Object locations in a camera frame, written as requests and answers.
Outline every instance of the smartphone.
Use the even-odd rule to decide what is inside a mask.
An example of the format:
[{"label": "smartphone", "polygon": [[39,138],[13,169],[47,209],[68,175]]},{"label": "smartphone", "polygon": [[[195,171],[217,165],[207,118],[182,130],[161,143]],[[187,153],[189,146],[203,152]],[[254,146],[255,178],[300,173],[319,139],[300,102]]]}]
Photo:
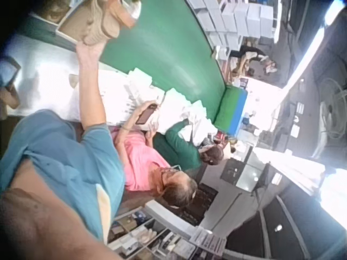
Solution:
[{"label": "smartphone", "polygon": [[144,110],[138,120],[136,121],[136,125],[144,125],[150,116],[154,113],[154,111],[157,109],[158,105],[157,104],[151,104]]}]

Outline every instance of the white shoe box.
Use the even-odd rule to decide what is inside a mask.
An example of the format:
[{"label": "white shoe box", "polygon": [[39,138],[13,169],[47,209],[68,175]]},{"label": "white shoe box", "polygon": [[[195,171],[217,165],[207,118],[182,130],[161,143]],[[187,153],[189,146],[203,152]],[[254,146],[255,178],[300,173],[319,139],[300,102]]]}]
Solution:
[{"label": "white shoe box", "polygon": [[228,46],[227,38],[226,38],[226,33],[225,32],[219,32],[219,38],[221,39],[221,43],[223,47]]},{"label": "white shoe box", "polygon": [[205,2],[203,0],[189,0],[189,3],[194,9],[206,8]]},{"label": "white shoe box", "polygon": [[248,35],[260,38],[260,4],[249,4],[247,13]]},{"label": "white shoe box", "polygon": [[237,32],[236,21],[234,10],[236,8],[236,4],[226,4],[224,10],[222,11],[222,19],[224,21],[224,25],[227,31],[231,31],[233,33]]},{"label": "white shoe box", "polygon": [[213,46],[222,46],[222,41],[217,32],[210,32],[208,34],[208,37],[211,40],[211,43],[213,44]]},{"label": "white shoe box", "polygon": [[235,32],[226,33],[227,44],[231,50],[240,50],[243,37]]},{"label": "white shoe box", "polygon": [[249,7],[248,4],[238,3],[234,9],[237,34],[241,36],[248,36],[248,28],[247,28],[248,7]]},{"label": "white shoe box", "polygon": [[262,5],[260,10],[260,35],[272,38],[273,7]]},{"label": "white shoe box", "polygon": [[219,60],[227,61],[229,58],[229,51],[226,47],[222,47],[218,52]]},{"label": "white shoe box", "polygon": [[211,18],[215,24],[216,31],[226,32],[226,27],[222,18],[222,12],[220,9],[210,9]]},{"label": "white shoe box", "polygon": [[197,14],[196,14],[202,28],[204,29],[204,31],[216,31],[216,28],[214,27],[211,17],[210,17],[210,13],[208,13],[207,10],[200,10]]},{"label": "white shoe box", "polygon": [[224,0],[204,0],[207,9],[218,9],[221,2]]}]

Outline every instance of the fan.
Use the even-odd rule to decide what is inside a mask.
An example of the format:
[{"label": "fan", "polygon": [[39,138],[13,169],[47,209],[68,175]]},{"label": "fan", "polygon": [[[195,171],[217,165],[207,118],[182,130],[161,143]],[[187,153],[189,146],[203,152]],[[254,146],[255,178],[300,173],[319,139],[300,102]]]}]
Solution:
[{"label": "fan", "polygon": [[327,77],[319,85],[320,120],[329,138],[339,139],[346,133],[347,92]]}]

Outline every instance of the blue shirt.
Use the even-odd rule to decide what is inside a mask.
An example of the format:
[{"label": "blue shirt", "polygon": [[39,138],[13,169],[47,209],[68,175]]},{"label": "blue shirt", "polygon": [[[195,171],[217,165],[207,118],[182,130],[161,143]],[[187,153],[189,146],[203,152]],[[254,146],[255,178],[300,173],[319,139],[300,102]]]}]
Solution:
[{"label": "blue shirt", "polygon": [[121,202],[125,173],[106,125],[90,127],[77,142],[75,129],[49,110],[22,119],[0,161],[0,192],[8,188],[23,157],[49,188],[103,240],[96,185],[108,194],[111,216]]}]

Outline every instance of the bracelet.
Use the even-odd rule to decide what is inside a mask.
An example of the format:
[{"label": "bracelet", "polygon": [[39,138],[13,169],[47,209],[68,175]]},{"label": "bracelet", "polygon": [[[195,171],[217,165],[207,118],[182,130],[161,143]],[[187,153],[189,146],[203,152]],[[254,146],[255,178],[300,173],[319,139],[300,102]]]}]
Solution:
[{"label": "bracelet", "polygon": [[124,127],[124,126],[121,126],[120,128],[123,128],[124,130],[127,130],[127,131],[131,131],[131,129],[126,128],[126,127]]}]

